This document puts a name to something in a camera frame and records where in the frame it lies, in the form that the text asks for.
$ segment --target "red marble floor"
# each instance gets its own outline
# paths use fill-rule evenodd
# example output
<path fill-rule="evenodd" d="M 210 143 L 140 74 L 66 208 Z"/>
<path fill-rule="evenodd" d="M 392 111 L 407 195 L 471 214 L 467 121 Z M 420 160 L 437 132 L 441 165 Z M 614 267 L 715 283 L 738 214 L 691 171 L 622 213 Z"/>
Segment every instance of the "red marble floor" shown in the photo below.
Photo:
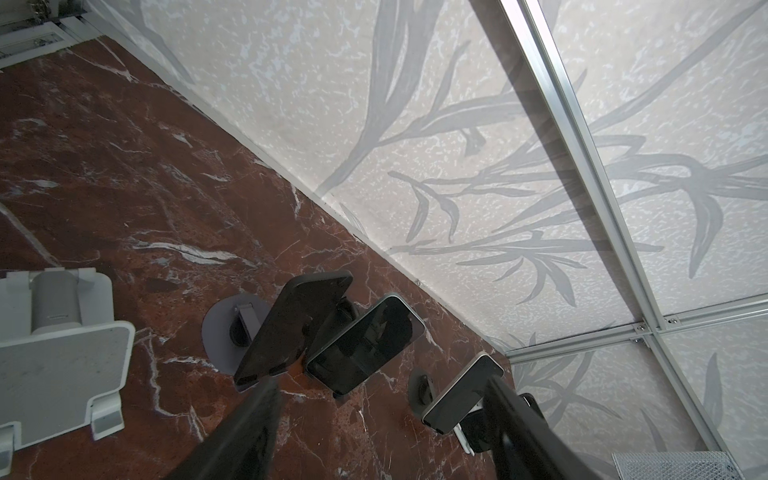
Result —
<path fill-rule="evenodd" d="M 294 275 L 342 268 L 353 301 L 398 292 L 428 334 L 343 401 L 299 363 L 281 375 L 271 478 L 495 477 L 490 456 L 464 454 L 406 400 L 413 366 L 440 390 L 490 345 L 138 60 L 102 37 L 6 68 L 0 91 L 2 274 L 94 266 L 137 330 L 125 429 L 23 449 L 9 478 L 161 478 L 243 398 L 207 361 L 208 308 L 239 292 L 272 302 Z"/>

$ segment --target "smartphone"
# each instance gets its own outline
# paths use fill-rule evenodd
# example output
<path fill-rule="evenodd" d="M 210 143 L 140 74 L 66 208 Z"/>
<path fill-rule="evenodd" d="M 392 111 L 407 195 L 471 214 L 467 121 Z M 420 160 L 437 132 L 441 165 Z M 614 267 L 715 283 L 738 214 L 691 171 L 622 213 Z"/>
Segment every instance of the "smartphone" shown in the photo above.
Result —
<path fill-rule="evenodd" d="M 405 300 L 389 293 L 308 358 L 306 371 L 338 396 L 346 395 L 424 330 L 424 322 Z"/>
<path fill-rule="evenodd" d="M 488 380 L 492 376 L 503 375 L 503 368 L 489 354 L 478 353 L 426 408 L 422 423 L 438 433 L 450 432 L 482 399 Z"/>
<path fill-rule="evenodd" d="M 352 274 L 308 273 L 286 283 L 235 372 L 235 385 L 284 372 L 312 344 L 352 283 Z"/>

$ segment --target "phone holder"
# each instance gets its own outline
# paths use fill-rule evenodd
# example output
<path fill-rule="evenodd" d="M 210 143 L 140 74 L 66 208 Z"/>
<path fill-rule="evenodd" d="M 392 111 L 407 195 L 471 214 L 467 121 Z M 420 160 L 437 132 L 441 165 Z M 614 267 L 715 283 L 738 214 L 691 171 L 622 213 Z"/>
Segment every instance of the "phone holder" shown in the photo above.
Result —
<path fill-rule="evenodd" d="M 302 353 L 357 318 L 344 297 L 352 274 L 340 270 L 292 278 L 270 306 L 251 293 L 220 300 L 203 319 L 205 352 L 243 392 L 264 376 L 285 372 Z"/>
<path fill-rule="evenodd" d="M 235 374 L 269 311 L 270 306 L 251 293 L 229 296 L 208 310 L 203 318 L 203 348 L 219 372 Z M 235 388 L 242 392 L 247 387 Z"/>
<path fill-rule="evenodd" d="M 435 387 L 432 377 L 419 367 L 411 371 L 408 381 L 408 403 L 413 414 L 419 420 L 423 420 L 425 410 L 435 401 Z M 536 414 L 546 422 L 544 414 L 538 406 L 538 402 L 530 393 L 518 395 L 531 407 Z M 482 408 L 482 399 L 464 415 L 462 420 L 453 428 L 453 432 L 467 454 L 486 452 L 491 449 L 491 441 L 485 424 L 485 411 Z"/>

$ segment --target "gray leaf print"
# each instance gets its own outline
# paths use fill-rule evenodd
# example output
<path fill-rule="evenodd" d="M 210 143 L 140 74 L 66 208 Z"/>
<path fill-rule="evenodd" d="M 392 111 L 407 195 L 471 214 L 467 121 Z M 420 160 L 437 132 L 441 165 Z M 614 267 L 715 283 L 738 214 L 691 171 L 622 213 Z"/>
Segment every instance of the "gray leaf print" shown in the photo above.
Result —
<path fill-rule="evenodd" d="M 720 369 L 717 367 L 717 353 L 712 354 L 707 364 L 703 407 L 715 427 L 719 427 L 723 421 L 723 384 L 720 382 Z"/>
<path fill-rule="evenodd" d="M 109 20 L 112 25 L 120 24 L 104 0 L 94 1 L 98 2 L 98 4 L 101 6 L 98 9 L 99 13 L 101 13 L 107 20 Z M 125 18 L 128 23 L 133 25 L 134 28 L 136 28 L 157 49 L 157 51 L 159 51 L 166 58 L 166 60 L 168 60 L 168 62 L 174 66 L 174 70 L 184 79 L 184 81 L 189 84 L 194 84 L 194 80 L 192 79 L 191 75 L 181 63 L 181 61 L 179 61 L 176 54 L 174 54 L 170 47 L 168 47 L 168 45 L 165 43 L 163 37 L 161 37 L 156 31 L 147 27 L 147 24 L 144 21 L 144 12 L 141 10 L 141 0 L 131 0 L 131 10 L 120 10 L 118 13 L 120 16 Z"/>
<path fill-rule="evenodd" d="M 352 211 L 347 208 L 344 204 L 339 204 L 341 207 L 341 210 L 344 212 L 344 215 L 346 215 L 346 219 L 349 220 L 349 222 L 365 237 L 368 236 L 366 233 L 366 228 L 362 225 L 362 222 L 355 216 L 355 214 L 352 213 Z"/>
<path fill-rule="evenodd" d="M 651 102 L 656 100 L 656 98 L 658 98 L 659 95 L 664 92 L 664 90 L 669 88 L 669 86 L 672 85 L 675 80 L 681 77 L 686 71 L 690 70 L 694 65 L 704 60 L 705 57 L 712 52 L 712 50 L 723 43 L 728 35 L 733 33 L 734 30 L 736 30 L 750 16 L 752 16 L 752 14 L 756 12 L 758 8 L 765 5 L 765 3 L 766 0 L 761 0 L 760 2 L 755 3 L 751 7 L 745 8 L 739 14 L 735 15 L 732 19 L 730 19 L 728 22 L 718 28 L 712 35 L 710 35 L 710 37 L 705 40 L 704 43 L 699 45 L 696 50 L 692 51 L 690 55 L 684 58 L 682 62 L 672 68 L 672 70 L 660 78 L 646 91 L 638 95 L 633 100 L 630 100 L 629 102 L 621 105 L 619 108 L 616 108 L 611 113 L 592 122 L 589 125 L 590 132 L 592 132 L 594 135 L 600 130 L 604 130 L 611 125 L 615 125 L 627 120 L 629 117 L 646 108 Z"/>
<path fill-rule="evenodd" d="M 587 464 L 587 467 L 595 470 L 596 472 L 606 475 L 608 478 L 615 478 L 619 480 L 619 471 L 616 469 L 616 465 L 612 462 L 606 462 L 605 460 L 598 458 L 589 453 L 576 452 L 576 455 Z"/>
<path fill-rule="evenodd" d="M 646 143 L 646 137 L 643 135 L 601 134 L 600 132 L 626 121 L 656 101 L 675 81 L 679 81 L 718 45 L 722 45 L 731 33 L 766 2 L 768 0 L 760 0 L 734 15 L 646 91 L 590 124 L 591 133 L 598 148 L 610 148 L 610 152 L 620 151 L 617 157 L 605 164 L 609 178 L 644 182 L 645 186 L 640 190 L 618 196 L 619 204 L 678 191 L 685 192 L 690 198 L 697 218 L 695 237 L 690 248 L 689 276 L 691 278 L 696 276 L 725 221 L 723 210 L 717 203 L 716 197 L 768 200 L 768 178 L 742 175 L 743 172 L 768 162 L 768 155 L 756 156 L 724 167 L 710 168 L 684 154 L 642 154 L 642 148 Z M 550 25 L 557 20 L 560 3 L 560 0 L 547 0 L 542 5 Z M 513 85 L 516 85 L 515 81 L 523 78 L 524 75 L 529 76 L 523 58 L 510 68 L 507 67 L 509 81 L 505 82 L 499 94 L 460 100 L 450 104 L 449 92 L 455 81 L 457 67 L 470 46 L 468 41 L 464 41 L 457 45 L 442 72 L 429 111 L 411 121 L 404 130 L 383 137 L 398 118 L 401 118 L 422 80 L 426 52 L 434 36 L 442 5 L 442 0 L 424 0 L 418 9 L 415 9 L 414 2 L 410 0 L 379 4 L 372 43 L 366 122 L 355 147 L 339 167 L 323 181 L 317 193 L 323 196 L 343 182 L 373 150 L 383 145 L 458 132 L 466 141 L 464 154 L 467 157 L 477 154 L 485 145 L 485 137 L 479 130 L 481 126 L 498 124 L 527 115 L 535 123 L 535 132 L 510 154 L 483 167 L 474 176 L 416 180 L 399 172 L 389 172 L 390 177 L 408 182 L 416 192 L 417 200 L 413 221 L 406 234 L 406 245 L 394 246 L 389 249 L 389 252 L 408 255 L 464 253 L 471 256 L 466 260 L 458 259 L 457 264 L 470 267 L 507 263 L 508 265 L 499 271 L 498 277 L 493 281 L 509 281 L 509 278 L 530 263 L 536 270 L 537 277 L 531 292 L 521 303 L 530 302 L 541 294 L 548 278 L 560 297 L 568 305 L 576 306 L 577 299 L 569 277 L 570 272 L 561 266 L 584 269 L 584 265 L 568 258 L 568 254 L 610 250 L 610 245 L 602 240 L 592 242 L 582 239 L 557 239 L 570 242 L 562 245 L 552 243 L 555 239 L 543 237 L 514 240 L 518 235 L 549 230 L 594 216 L 594 208 L 584 194 L 581 179 L 574 169 L 553 120 L 545 115 L 541 118 L 537 115 L 531 117 L 532 114 L 547 112 L 541 101 L 540 92 L 513 88 Z M 402 69 L 398 74 L 398 59 L 401 56 Z M 574 82 L 575 90 L 583 85 L 586 75 L 585 70 Z M 551 170 L 521 171 L 541 165 L 551 165 Z M 654 170 L 654 168 L 665 166 L 682 167 L 689 172 L 689 175 L 681 177 L 659 174 Z M 559 180 L 562 186 L 549 191 L 536 191 L 530 188 L 534 182 L 543 180 Z M 502 225 L 496 230 L 481 233 L 477 238 L 465 243 L 454 244 L 454 236 L 462 215 L 460 208 L 462 203 L 457 199 L 468 195 L 501 195 L 508 198 L 538 196 L 538 199 L 510 220 L 502 221 Z M 448 216 L 449 225 L 443 237 L 447 240 L 447 245 L 442 242 L 436 243 L 434 239 L 418 240 L 429 215 L 436 211 L 430 212 L 431 200 L 434 200 L 440 206 L 441 212 Z M 663 249 L 662 246 L 639 243 L 636 244 L 636 248 L 640 252 L 648 253 Z M 478 251 L 490 254 L 478 258 Z M 552 256 L 553 253 L 564 255 L 555 257 Z"/>
<path fill-rule="evenodd" d="M 707 254 L 717 232 L 723 228 L 723 211 L 720 205 L 712 197 L 706 195 L 690 195 L 696 211 L 696 237 L 694 246 L 690 251 L 690 264 L 688 265 L 688 277 L 694 278 L 696 271 Z"/>
<path fill-rule="evenodd" d="M 467 146 L 464 149 L 464 156 L 471 157 L 477 155 L 480 150 L 485 146 L 485 137 L 482 136 L 480 130 L 477 127 L 470 127 L 467 131 L 459 130 L 462 132 L 464 139 L 467 142 Z"/>
<path fill-rule="evenodd" d="M 565 370 L 569 365 L 573 363 L 574 360 L 576 360 L 576 355 L 567 355 L 559 359 L 552 360 L 547 365 L 542 366 L 539 370 L 537 370 L 536 373 L 531 376 L 531 381 L 537 382 L 538 380 L 550 379 Z"/>
<path fill-rule="evenodd" d="M 422 231 L 424 223 L 427 221 L 427 215 L 429 215 L 429 200 L 427 200 L 427 197 L 422 195 L 416 187 L 413 187 L 413 193 L 416 195 L 416 200 L 419 201 L 419 207 L 416 209 L 416 215 L 413 217 L 413 223 L 411 224 L 411 230 L 408 231 L 406 242 L 413 240 Z"/>
<path fill-rule="evenodd" d="M 504 272 L 504 275 L 500 276 L 494 282 L 498 282 L 499 280 L 503 280 L 507 278 L 508 276 L 512 275 L 514 272 L 520 270 L 520 267 L 523 265 L 523 259 L 521 258 L 516 264 L 512 265 L 509 270 Z"/>
<path fill-rule="evenodd" d="M 442 76 L 440 87 L 437 89 L 437 93 L 435 94 L 435 101 L 432 103 L 432 110 L 430 110 L 429 113 L 437 112 L 437 110 L 442 106 L 443 102 L 445 102 L 445 98 L 448 97 L 448 92 L 451 90 L 451 83 L 453 82 L 453 74 L 456 70 L 456 62 L 458 62 L 458 60 L 464 55 L 464 52 L 467 51 L 467 47 L 469 47 L 469 40 L 459 45 L 459 47 L 453 52 L 451 62 L 448 64 L 448 68 L 446 68 L 445 73 Z"/>
<path fill-rule="evenodd" d="M 568 382 L 568 386 L 565 387 L 565 391 L 561 396 L 560 404 L 555 407 L 552 414 L 547 417 L 547 422 L 551 428 L 554 428 L 554 426 L 563 419 L 565 409 L 572 401 L 572 395 L 576 393 L 576 388 L 579 386 L 579 384 L 581 384 L 581 380 L 584 378 L 584 376 L 587 375 L 587 371 L 589 370 L 589 365 L 592 362 L 593 356 L 594 352 L 587 352 L 584 354 L 584 358 L 581 360 L 581 364 L 576 369 L 574 377 L 570 382 Z"/>
<path fill-rule="evenodd" d="M 650 430 L 650 436 L 654 439 L 654 445 L 656 446 L 657 452 L 666 452 L 667 451 L 667 443 L 664 441 L 664 438 L 662 438 L 661 433 L 659 432 L 659 429 L 656 428 L 656 424 L 653 420 L 650 419 L 650 416 L 645 412 L 645 409 L 640 409 L 640 413 L 643 414 L 643 418 L 645 419 L 645 422 L 648 424 L 648 429 Z"/>

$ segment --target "metal bracket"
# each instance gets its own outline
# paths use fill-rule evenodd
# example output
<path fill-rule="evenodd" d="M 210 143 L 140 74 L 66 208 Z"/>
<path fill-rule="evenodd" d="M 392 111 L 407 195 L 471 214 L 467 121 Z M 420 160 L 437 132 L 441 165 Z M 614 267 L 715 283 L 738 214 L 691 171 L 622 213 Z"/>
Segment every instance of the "metal bracket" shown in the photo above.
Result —
<path fill-rule="evenodd" d="M 667 321 L 667 328 L 671 329 L 675 326 L 680 325 L 680 318 L 677 317 L 677 315 L 669 315 L 665 316 L 664 319 Z"/>
<path fill-rule="evenodd" d="M 651 333 L 650 328 L 648 328 L 648 324 L 645 322 L 638 322 L 635 323 L 633 326 L 635 333 L 638 335 L 647 335 Z"/>
<path fill-rule="evenodd" d="M 245 331 L 248 334 L 248 340 L 253 341 L 253 338 L 261 328 L 261 324 L 264 323 L 264 320 L 259 319 L 256 312 L 253 310 L 253 304 L 251 303 L 238 305 L 237 315 L 240 317 L 240 321 L 245 327 Z"/>
<path fill-rule="evenodd" d="M 125 428 L 123 422 L 120 393 L 110 393 L 97 398 L 91 407 L 91 432 L 94 440 L 100 440 L 107 435 Z"/>

